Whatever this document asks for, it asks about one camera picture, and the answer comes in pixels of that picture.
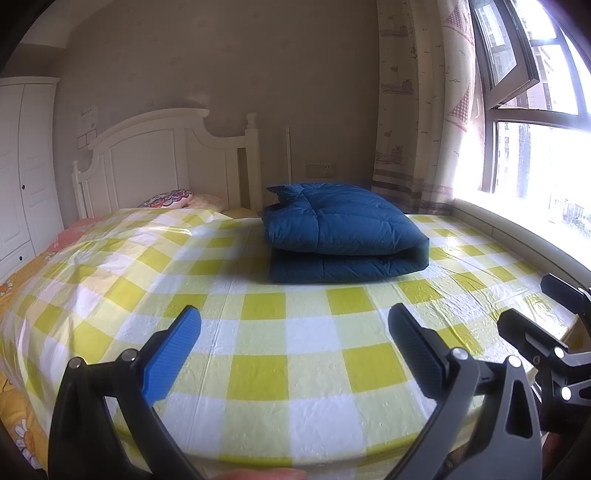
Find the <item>human hand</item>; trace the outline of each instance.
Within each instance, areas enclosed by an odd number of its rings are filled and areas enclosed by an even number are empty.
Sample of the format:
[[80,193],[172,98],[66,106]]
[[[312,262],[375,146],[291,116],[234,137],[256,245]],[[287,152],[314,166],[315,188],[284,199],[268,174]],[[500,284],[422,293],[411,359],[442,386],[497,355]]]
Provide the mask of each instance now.
[[293,468],[274,468],[272,470],[232,470],[213,480],[306,480],[306,472]]

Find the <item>white wardrobe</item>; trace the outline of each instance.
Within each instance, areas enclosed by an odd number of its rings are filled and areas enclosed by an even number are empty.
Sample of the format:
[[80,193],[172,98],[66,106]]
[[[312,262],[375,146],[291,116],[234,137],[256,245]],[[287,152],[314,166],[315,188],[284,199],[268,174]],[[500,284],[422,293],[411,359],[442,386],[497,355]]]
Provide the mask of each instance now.
[[0,79],[0,283],[64,229],[53,171],[59,79]]

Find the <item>headboard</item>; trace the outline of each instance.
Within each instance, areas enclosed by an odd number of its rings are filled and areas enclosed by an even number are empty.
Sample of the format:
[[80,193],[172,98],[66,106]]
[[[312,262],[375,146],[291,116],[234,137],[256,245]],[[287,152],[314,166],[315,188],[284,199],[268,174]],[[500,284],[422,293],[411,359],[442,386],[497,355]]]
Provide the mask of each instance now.
[[[170,108],[128,118],[101,133],[88,148],[88,170],[73,162],[72,180],[80,218],[137,207],[159,193],[188,189],[241,205],[241,185],[249,207],[262,210],[261,163],[256,114],[246,116],[241,137],[214,137],[203,119],[209,110]],[[240,178],[238,149],[246,150],[248,181]]]

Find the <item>electrical outlet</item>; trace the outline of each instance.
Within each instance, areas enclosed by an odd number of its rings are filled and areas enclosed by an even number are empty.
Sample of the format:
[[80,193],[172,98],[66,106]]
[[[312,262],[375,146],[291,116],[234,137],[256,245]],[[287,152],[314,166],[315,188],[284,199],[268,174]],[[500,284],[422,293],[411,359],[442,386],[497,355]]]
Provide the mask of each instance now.
[[307,163],[306,178],[329,179],[335,176],[335,162]]

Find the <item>folded blanket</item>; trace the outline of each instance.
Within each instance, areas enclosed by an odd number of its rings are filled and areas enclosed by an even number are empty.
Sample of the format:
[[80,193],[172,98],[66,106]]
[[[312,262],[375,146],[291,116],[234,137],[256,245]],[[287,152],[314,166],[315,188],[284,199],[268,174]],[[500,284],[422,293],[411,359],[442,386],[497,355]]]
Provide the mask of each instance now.
[[429,265],[429,240],[394,255],[301,254],[274,248],[269,278],[277,283],[349,283],[406,275]]
[[302,183],[269,187],[264,210],[273,247],[269,277],[282,283],[380,280],[427,268],[429,240],[394,205],[360,187]]

